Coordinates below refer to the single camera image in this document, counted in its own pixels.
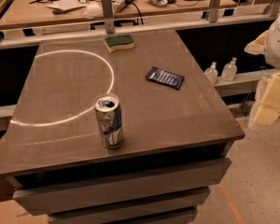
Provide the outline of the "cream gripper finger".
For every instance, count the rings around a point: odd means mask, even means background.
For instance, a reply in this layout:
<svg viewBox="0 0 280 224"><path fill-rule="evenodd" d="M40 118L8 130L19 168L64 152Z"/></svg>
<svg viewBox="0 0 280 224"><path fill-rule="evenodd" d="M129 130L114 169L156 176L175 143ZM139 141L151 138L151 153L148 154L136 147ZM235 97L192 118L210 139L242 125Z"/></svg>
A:
<svg viewBox="0 0 280 224"><path fill-rule="evenodd" d="M260 34L255 40L245 46L245 52L252 55L263 55L265 50L265 42L268 32Z"/></svg>

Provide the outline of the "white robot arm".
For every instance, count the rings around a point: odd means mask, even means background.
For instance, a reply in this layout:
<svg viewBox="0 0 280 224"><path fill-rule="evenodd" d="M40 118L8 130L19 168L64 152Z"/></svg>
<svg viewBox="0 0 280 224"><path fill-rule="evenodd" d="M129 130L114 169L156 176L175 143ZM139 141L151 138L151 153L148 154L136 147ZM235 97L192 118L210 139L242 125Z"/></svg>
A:
<svg viewBox="0 0 280 224"><path fill-rule="evenodd" d="M245 46L245 52L262 54L267 64L280 69L280 15L267 31Z"/></svg>

